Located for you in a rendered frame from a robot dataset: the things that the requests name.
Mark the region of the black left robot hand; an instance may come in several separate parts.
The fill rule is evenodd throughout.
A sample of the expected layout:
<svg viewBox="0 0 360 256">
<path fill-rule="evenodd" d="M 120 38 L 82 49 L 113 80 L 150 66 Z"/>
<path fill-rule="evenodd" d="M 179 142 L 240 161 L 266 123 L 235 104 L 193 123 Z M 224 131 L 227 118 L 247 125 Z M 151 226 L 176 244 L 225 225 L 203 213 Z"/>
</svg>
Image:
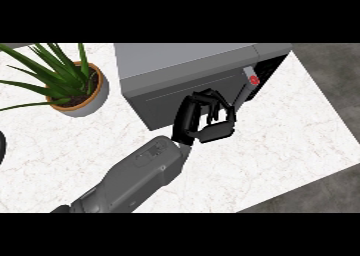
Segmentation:
<svg viewBox="0 0 360 256">
<path fill-rule="evenodd" d="M 198 127 L 201 107 L 207 107 L 206 126 Z M 184 97 L 176 111 L 170 140 L 191 146 L 227 138 L 234 132 L 235 111 L 216 90 L 206 89 Z"/>
</svg>

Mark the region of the grey microwave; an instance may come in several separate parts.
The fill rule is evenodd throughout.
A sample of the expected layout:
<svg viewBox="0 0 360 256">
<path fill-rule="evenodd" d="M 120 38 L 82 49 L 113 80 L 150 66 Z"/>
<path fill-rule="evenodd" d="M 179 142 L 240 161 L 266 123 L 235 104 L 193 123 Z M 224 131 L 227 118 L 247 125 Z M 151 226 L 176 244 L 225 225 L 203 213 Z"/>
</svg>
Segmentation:
<svg viewBox="0 0 360 256">
<path fill-rule="evenodd" d="M 116 43 L 120 94 L 145 127 L 173 123 L 182 98 L 204 89 L 231 104 L 249 83 L 243 69 L 265 82 L 290 50 L 287 43 Z"/>
</svg>

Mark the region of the green potted plant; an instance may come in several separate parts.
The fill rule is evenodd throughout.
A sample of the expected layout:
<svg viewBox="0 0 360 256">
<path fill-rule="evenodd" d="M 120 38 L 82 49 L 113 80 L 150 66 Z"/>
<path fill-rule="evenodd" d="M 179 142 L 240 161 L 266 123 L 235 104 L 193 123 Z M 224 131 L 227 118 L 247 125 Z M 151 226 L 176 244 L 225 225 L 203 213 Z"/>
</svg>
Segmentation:
<svg viewBox="0 0 360 256">
<path fill-rule="evenodd" d="M 32 52 L 48 65 L 45 68 L 9 46 L 0 43 L 2 51 L 24 67 L 15 70 L 26 73 L 43 86 L 24 82 L 0 80 L 1 84 L 23 88 L 45 97 L 43 102 L 27 103 L 1 108 L 1 111 L 48 105 L 63 115 L 77 118 L 91 115 L 101 107 L 108 96 L 108 84 L 100 68 L 88 62 L 83 44 L 77 44 L 79 60 L 71 61 L 57 43 L 39 43 L 30 47 Z"/>
</svg>

